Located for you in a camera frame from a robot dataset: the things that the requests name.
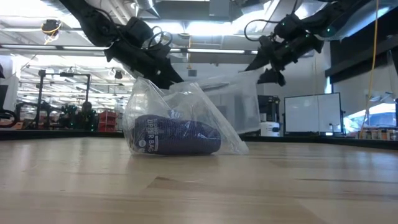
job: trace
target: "wooden tabletop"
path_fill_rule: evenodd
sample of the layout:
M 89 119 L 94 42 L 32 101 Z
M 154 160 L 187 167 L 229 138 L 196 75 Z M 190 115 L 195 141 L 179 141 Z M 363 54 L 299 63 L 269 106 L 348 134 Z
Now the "wooden tabletop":
M 125 140 L 0 141 L 0 223 L 398 223 L 398 153 L 248 143 L 130 156 Z

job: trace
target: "black machine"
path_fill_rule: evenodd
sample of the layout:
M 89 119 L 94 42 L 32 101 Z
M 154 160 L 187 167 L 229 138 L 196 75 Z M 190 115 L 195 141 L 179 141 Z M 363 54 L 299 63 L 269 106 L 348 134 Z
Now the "black machine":
M 90 81 L 91 81 L 91 75 L 90 74 L 76 74 L 76 73 L 67 73 L 67 72 L 46 73 L 45 70 L 40 70 L 39 71 L 39 76 L 40 76 L 39 97 L 37 99 L 37 104 L 36 104 L 37 114 L 36 114 L 36 117 L 35 117 L 35 129 L 39 128 L 39 119 L 40 119 L 40 110 L 41 110 L 42 92 L 43 92 L 43 82 L 44 82 L 44 77 L 46 75 L 59 75 L 60 77 L 86 76 L 87 77 L 87 83 L 86 83 L 87 88 L 86 88 L 85 103 L 88 103 L 88 92 L 90 90 Z
M 10 124 L 0 125 L 0 128 L 11 128 L 18 122 L 17 115 L 13 111 L 3 109 L 4 102 L 6 100 L 7 89 L 8 86 L 0 85 L 0 120 L 1 119 L 11 120 L 12 117 L 14 118 L 14 120 L 12 120 Z
M 35 106 L 36 108 L 40 108 L 41 111 L 45 111 L 47 113 L 47 120 L 44 123 L 44 128 L 45 129 L 49 129 L 50 127 L 50 113 L 53 111 L 60 111 L 59 108 L 55 108 L 53 106 L 50 106 L 47 102 L 42 102 L 40 104 L 40 106 L 38 106 L 37 103 L 30 103 L 30 102 L 20 102 L 16 105 L 16 119 L 17 121 L 21 120 L 21 109 L 23 106 L 28 105 L 28 106 Z
M 60 110 L 63 112 L 58 121 L 60 126 L 68 129 L 96 131 L 98 119 L 90 102 L 84 102 L 79 112 L 76 112 L 75 105 L 65 105 Z
M 278 96 L 257 96 L 259 100 L 260 114 L 266 114 L 265 120 L 279 123 L 279 103 Z
M 285 85 L 285 78 L 280 71 L 311 50 L 322 51 L 323 40 L 335 35 L 344 29 L 350 19 L 361 18 L 363 9 L 374 7 L 375 0 L 317 0 L 328 4 L 314 15 L 299 19 L 293 12 L 281 21 L 264 21 L 276 23 L 274 32 L 269 36 L 261 36 L 260 47 L 254 61 L 246 70 L 255 70 L 267 64 L 272 69 L 266 70 L 258 83 L 278 83 Z M 168 89 L 173 83 L 183 79 L 173 69 L 167 54 L 169 44 L 149 44 L 143 48 L 143 43 L 150 39 L 153 42 L 156 36 L 164 35 L 159 32 L 154 35 L 153 30 L 142 20 L 132 17 L 127 25 L 115 24 L 108 12 L 89 5 L 84 0 L 60 0 L 60 2 L 77 18 L 87 38 L 98 47 L 109 47 L 105 55 L 110 61 L 115 58 L 128 66 L 132 71 L 141 73 L 144 78 L 150 79 L 159 88 Z

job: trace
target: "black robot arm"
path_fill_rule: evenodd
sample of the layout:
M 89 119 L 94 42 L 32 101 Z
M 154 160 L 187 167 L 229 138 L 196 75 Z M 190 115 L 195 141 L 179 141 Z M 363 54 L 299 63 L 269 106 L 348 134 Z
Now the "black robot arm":
M 322 37 L 328 37 L 342 28 L 357 10 L 373 0 L 322 0 L 329 3 L 313 16 L 300 20 L 295 14 L 287 15 L 277 23 L 274 33 L 259 38 L 260 47 L 254 61 L 246 70 L 255 70 L 267 64 L 272 69 L 261 75 L 258 83 L 285 85 L 280 71 L 291 62 L 311 50 L 321 52 Z M 105 55 L 127 65 L 150 79 L 159 88 L 168 89 L 173 83 L 183 82 L 173 69 L 167 54 L 170 47 L 158 43 L 142 48 L 143 43 L 154 37 L 153 30 L 142 20 L 132 17 L 125 26 L 115 24 L 110 15 L 89 5 L 85 0 L 60 0 L 80 22 L 87 38 L 98 47 L 109 47 Z
M 91 43 L 97 47 L 109 47 L 104 51 L 108 61 L 115 58 L 159 88 L 168 89 L 173 82 L 183 82 L 166 57 L 170 52 L 167 44 L 142 48 L 145 40 L 154 36 L 153 30 L 144 21 L 132 17 L 122 26 L 115 24 L 106 11 L 89 5 L 85 0 L 60 2 L 76 17 Z
M 271 35 L 259 38 L 258 53 L 246 71 L 270 64 L 272 68 L 260 76 L 258 83 L 278 83 L 284 86 L 285 78 L 280 71 L 286 65 L 297 63 L 301 56 L 311 50 L 321 53 L 322 39 L 335 34 L 358 9 L 371 1 L 333 1 L 305 19 L 299 19 L 295 14 L 287 15 L 277 23 Z

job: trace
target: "cable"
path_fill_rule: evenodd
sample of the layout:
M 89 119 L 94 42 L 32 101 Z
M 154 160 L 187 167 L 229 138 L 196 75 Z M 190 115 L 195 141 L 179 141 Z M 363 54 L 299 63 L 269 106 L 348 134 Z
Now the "cable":
M 160 44 L 161 41 L 162 41 L 162 38 L 163 38 L 164 34 L 169 34 L 169 36 L 170 36 L 170 40 L 169 40 L 166 44 L 164 44 L 164 45 L 170 45 L 170 44 L 172 43 L 172 41 L 173 41 L 173 35 L 172 35 L 170 32 L 161 31 L 161 32 L 158 32 L 157 34 L 153 35 L 153 37 L 150 38 L 149 44 L 148 44 L 148 48 L 149 48 L 150 45 L 152 44 L 152 41 L 154 41 L 155 38 L 156 38 L 158 35 L 160 35 L 159 43 L 155 44 L 154 46 Z
M 119 37 L 122 38 L 122 40 L 124 40 L 124 41 L 128 44 L 128 46 L 130 46 L 131 48 L 136 49 L 136 50 L 144 50 L 144 51 L 158 50 L 158 49 L 156 49 L 156 48 L 141 49 L 141 48 L 139 48 L 139 47 L 136 47 L 136 46 L 130 44 L 130 42 L 127 40 L 127 38 L 125 38 L 125 36 L 122 34 L 122 32 L 118 29 L 118 25 L 112 20 L 111 15 L 110 15 L 107 11 L 105 11 L 105 10 L 103 10 L 103 9 L 98 9 L 97 7 L 94 7 L 94 6 L 91 6 L 91 7 L 92 7 L 93 9 L 99 11 L 99 12 L 104 13 L 104 14 L 108 17 L 109 21 L 112 23 L 112 25 L 113 25 L 114 28 L 116 29 L 116 32 L 119 34 Z
M 368 92 L 368 100 L 366 100 L 366 110 L 365 115 L 363 116 L 363 122 L 361 126 L 361 131 L 359 132 L 359 138 L 362 138 L 363 127 L 365 125 L 366 115 L 369 114 L 369 102 L 371 100 L 372 86 L 373 86 L 373 75 L 374 75 L 374 67 L 376 66 L 376 48 L 377 48 L 377 27 L 379 20 L 379 1 L 376 0 L 376 20 L 374 21 L 374 41 L 373 41 L 373 61 L 372 61 L 372 69 L 371 69 L 371 78 L 369 81 L 369 92 Z
M 296 7 L 297 7 L 297 2 L 298 2 L 299 0 L 296 0 L 295 2 L 294 2 L 294 6 L 293 6 L 293 9 L 292 9 L 292 13 L 291 14 L 294 14 L 295 12 L 296 12 Z
M 54 30 L 45 31 L 45 30 L 43 30 L 44 24 L 42 24 L 41 29 L 42 29 L 42 32 L 43 32 L 43 33 L 51 34 L 51 33 L 53 33 L 53 32 L 56 32 L 57 30 L 59 30 L 59 29 L 61 28 L 61 25 L 62 25 L 62 21 L 61 21 L 60 25 L 59 25 L 57 28 L 55 28 Z
M 18 123 L 17 115 L 13 111 L 0 110 L 0 112 L 2 114 L 9 114 L 9 115 L 11 115 L 14 118 L 14 120 L 10 124 L 2 124 L 2 125 L 0 125 L 0 128 L 11 128 L 11 127 L 13 127 L 14 125 L 16 125 Z
M 279 22 L 277 22 L 277 21 L 268 21 L 268 20 L 265 20 L 265 19 L 255 19 L 255 20 L 252 20 L 252 21 L 250 21 L 248 24 L 246 24 L 246 26 L 244 27 L 244 29 L 243 29 L 243 34 L 244 34 L 244 37 L 247 39 L 247 40 L 249 40 L 249 41 L 252 41 L 252 42 L 257 42 L 257 41 L 259 41 L 259 38 L 257 38 L 257 39 L 250 39 L 249 37 L 248 37 L 248 35 L 247 35 L 247 33 L 246 33 L 246 29 L 248 28 L 248 25 L 250 24 L 250 23 L 252 23 L 252 22 L 269 22 L 269 23 L 273 23 L 273 24 L 278 24 Z
M 392 95 L 396 95 L 396 87 L 394 85 L 394 79 L 392 78 L 392 76 L 394 76 L 394 72 L 392 71 L 393 67 L 394 67 L 394 62 L 392 61 L 392 52 L 391 50 L 388 51 L 388 59 L 387 62 L 389 64 L 388 66 L 388 77 L 390 79 L 390 88 L 391 88 L 391 93 Z

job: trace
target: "plastic bag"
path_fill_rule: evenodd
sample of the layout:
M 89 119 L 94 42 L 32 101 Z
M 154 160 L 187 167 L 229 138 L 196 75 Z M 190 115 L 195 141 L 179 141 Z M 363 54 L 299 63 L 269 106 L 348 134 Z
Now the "plastic bag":
M 196 83 L 160 90 L 138 78 L 123 115 L 131 153 L 246 154 L 247 145 Z
M 203 78 L 195 82 L 205 92 L 238 134 L 260 130 L 260 110 L 257 99 L 257 81 L 264 69 Z M 183 90 L 192 82 L 170 86 L 173 91 Z

